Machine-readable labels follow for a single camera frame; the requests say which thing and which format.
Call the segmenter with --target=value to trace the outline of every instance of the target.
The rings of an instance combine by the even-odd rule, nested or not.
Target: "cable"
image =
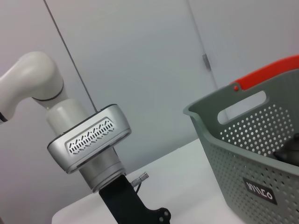
[[[138,185],[137,187],[137,190],[136,190],[136,194],[138,194],[139,190],[140,190],[140,187],[141,187],[141,183]]]

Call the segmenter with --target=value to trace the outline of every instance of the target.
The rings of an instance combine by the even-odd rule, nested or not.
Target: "vent grille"
[[[100,123],[97,123],[86,132],[82,133],[72,141],[67,143],[68,151],[73,155],[78,155],[80,152],[87,150],[91,145],[97,141],[107,137],[109,133],[113,132],[115,125],[108,118]]]

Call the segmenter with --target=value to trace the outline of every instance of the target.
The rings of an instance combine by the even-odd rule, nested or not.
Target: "red handle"
[[[243,90],[247,90],[259,83],[262,83],[263,81],[266,81],[267,79],[294,69],[299,69],[299,55],[276,61],[242,78],[235,80],[233,83],[239,83]]]

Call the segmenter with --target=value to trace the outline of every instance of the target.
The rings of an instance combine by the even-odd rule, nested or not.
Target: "door hinge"
[[[204,63],[205,63],[205,65],[206,65],[206,69],[208,69],[208,70],[210,71],[210,70],[211,70],[211,65],[210,65],[209,59],[207,58],[207,55],[204,54],[204,55],[202,56],[202,58],[204,59]]]

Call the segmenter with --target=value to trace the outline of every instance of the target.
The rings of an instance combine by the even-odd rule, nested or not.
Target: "black bracket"
[[[170,224],[168,209],[146,208],[124,175],[101,189],[99,195],[118,224]]]

